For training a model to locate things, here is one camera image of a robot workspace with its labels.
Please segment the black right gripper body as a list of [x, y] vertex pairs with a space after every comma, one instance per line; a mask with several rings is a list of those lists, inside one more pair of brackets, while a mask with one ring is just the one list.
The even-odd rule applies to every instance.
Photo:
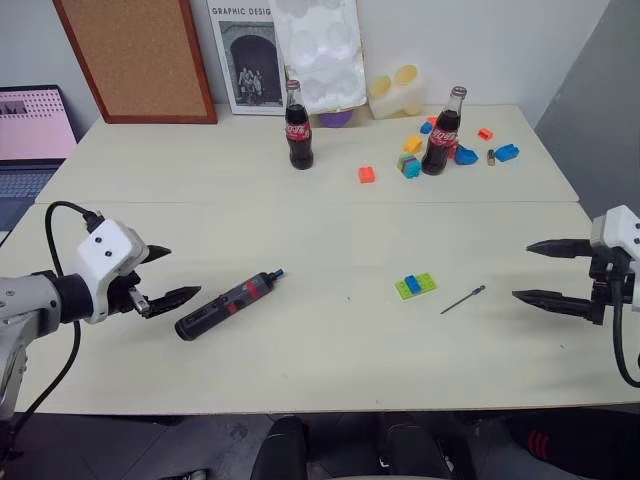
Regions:
[[591, 314], [589, 320], [602, 325], [607, 306], [615, 306], [612, 286], [618, 281], [621, 286], [620, 305], [631, 304], [633, 300], [632, 260], [622, 248], [598, 248], [592, 255], [589, 277], [593, 280], [591, 292]]

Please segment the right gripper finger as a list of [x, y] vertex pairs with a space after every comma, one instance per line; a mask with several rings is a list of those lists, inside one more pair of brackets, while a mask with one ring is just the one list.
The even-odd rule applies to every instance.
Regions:
[[592, 257], [593, 250], [587, 239], [551, 239], [533, 243], [526, 247], [531, 253], [552, 257], [567, 258]]
[[513, 291], [512, 295], [526, 304], [547, 312], [592, 320], [590, 300], [567, 297], [560, 292], [547, 290], [519, 290]]

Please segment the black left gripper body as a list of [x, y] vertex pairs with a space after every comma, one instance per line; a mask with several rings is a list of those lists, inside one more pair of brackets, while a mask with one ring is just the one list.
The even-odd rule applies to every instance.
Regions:
[[135, 310], [147, 318], [151, 307], [148, 298], [137, 288], [141, 282], [139, 275], [133, 271], [125, 276], [116, 277], [108, 287], [108, 314], [127, 313]]

